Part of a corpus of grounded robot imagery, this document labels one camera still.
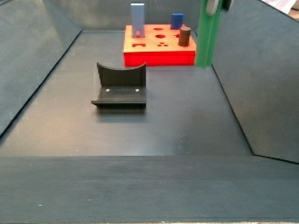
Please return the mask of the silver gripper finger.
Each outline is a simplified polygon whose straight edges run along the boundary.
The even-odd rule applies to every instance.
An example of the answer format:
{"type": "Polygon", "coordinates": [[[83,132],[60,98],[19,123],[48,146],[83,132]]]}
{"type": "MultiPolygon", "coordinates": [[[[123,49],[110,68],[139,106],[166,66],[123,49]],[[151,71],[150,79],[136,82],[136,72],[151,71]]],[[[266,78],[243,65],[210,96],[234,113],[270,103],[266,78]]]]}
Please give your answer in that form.
{"type": "Polygon", "coordinates": [[[220,0],[207,0],[206,13],[214,16],[219,8],[220,0]]]}

